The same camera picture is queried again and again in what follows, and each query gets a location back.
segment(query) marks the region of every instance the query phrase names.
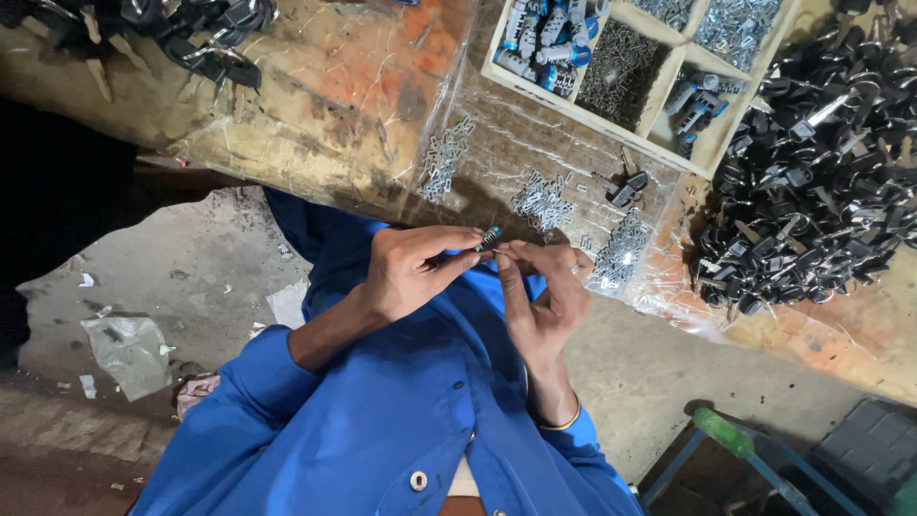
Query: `concrete floor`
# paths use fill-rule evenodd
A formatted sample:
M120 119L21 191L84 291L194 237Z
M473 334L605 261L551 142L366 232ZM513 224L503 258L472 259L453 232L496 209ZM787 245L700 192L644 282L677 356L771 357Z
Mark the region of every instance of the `concrete floor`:
M281 258L282 242L257 187L217 191L105 236L82 259L20 287L30 297L32 338L10 381L174 425L169 389L130 404L115 392L79 321L105 305L148 315L177 348L170 358L216 369L238 354L253 322L274 322L265 296L306 276L309 263ZM78 287L81 270L96 277L95 286ZM594 300L567 357L609 462L631 482L681 431L688 420L681 410L692 399L814 443L865 396L797 365L706 342L608 298ZM98 400L83 398L82 374L94 375ZM74 386L57 389L58 381Z

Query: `gold bangle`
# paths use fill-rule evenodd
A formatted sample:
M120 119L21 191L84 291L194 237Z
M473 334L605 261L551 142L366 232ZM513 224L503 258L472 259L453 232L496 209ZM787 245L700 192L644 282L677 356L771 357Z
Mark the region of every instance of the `gold bangle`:
M580 397L577 395L576 392L573 393L573 397L576 398L576 414L573 415L573 419L570 420L569 423L565 425L554 426L554 427L538 425L538 428L540 428L541 430L547 430L549 432L558 432L561 430L566 430L567 428L570 427L570 425L575 423L576 420L580 418L580 409L582 408L582 405L580 404Z

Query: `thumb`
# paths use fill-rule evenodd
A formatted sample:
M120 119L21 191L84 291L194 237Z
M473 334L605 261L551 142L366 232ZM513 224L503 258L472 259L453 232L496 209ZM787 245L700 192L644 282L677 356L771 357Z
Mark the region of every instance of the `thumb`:
M433 282L437 292L442 292L465 271L481 261L481 254L469 249L452 256L433 271Z
M532 309L528 306L528 296L522 283L522 273L515 260L505 254L494 256L497 263L497 274L503 287L503 304L506 311L506 324L518 324L531 320L534 322Z

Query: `wooden workbench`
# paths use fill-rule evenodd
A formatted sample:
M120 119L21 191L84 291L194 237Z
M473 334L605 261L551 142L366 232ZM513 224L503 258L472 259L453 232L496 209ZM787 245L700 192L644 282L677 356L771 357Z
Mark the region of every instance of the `wooden workbench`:
M594 257L624 213L589 174L620 172L621 146L481 77L502 5L281 0L271 33L238 48L264 72L259 95L230 87L215 95L212 84L189 81L150 41L129 38L155 80L116 56L106 65L111 104L81 62L50 59L25 29L0 29L0 94L314 202L409 225L495 224L534 240L510 199L533 168L548 177L573 171L573 184L589 188L565 191L576 208L558 237L593 239ZM827 6L803 3L791 37L804 35ZM452 192L430 204L414 192L415 160L429 134L465 116L478 126L470 150ZM635 160L652 177L639 206L654 244L625 302L714 342L771 353L917 406L915 253L900 252L879 286L851 297L728 323L690 292L682 260L709 184L646 156Z

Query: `wooden tray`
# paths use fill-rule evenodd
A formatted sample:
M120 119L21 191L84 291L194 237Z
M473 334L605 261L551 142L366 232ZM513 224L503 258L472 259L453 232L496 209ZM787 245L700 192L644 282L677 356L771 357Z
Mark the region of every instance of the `wooden tray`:
M768 70L770 61L773 59L784 34L795 18L800 0L783 0L779 12L774 17L770 32L761 41L760 52L752 61L752 66L748 73L741 72L732 64L691 41L694 37L694 32L701 24L710 0L696 0L694 2L688 23L681 32L669 27L665 22L656 19L630 2L613 0L608 15L599 20L600 35L605 27L605 22L609 17L612 17L638 33L655 39L672 49L672 52L662 63L659 76L650 89L643 116L633 132L574 104L580 89L580 82L586 73L585 68L580 69L579 78L573 86L573 93L569 98L565 99L554 95L535 83L526 81L526 79L492 62L491 58L500 48L500 42L503 40L506 18L509 16L512 4L513 0L506 0L503 6L497 30L491 40L488 59L481 66L481 74L498 84L534 99L543 106L563 113L589 128L626 143L657 161L682 171L694 172L707 179L713 179L713 173L716 172L726 147L729 146L729 142L733 137L733 133L738 128L748 104L755 97L758 85ZM589 42L592 50L594 50L598 40L599 37L596 37ZM729 107L726 108L723 114L713 119L709 128L698 133L690 161L677 154L678 142L672 127L678 117L675 116L672 117L672 120L669 120L669 117L662 112L662 107L668 98L669 92L675 85L676 76L682 65L689 65L693 69L717 73L721 76L745 79L749 82L748 91L743 94L720 94L720 98L729 101Z

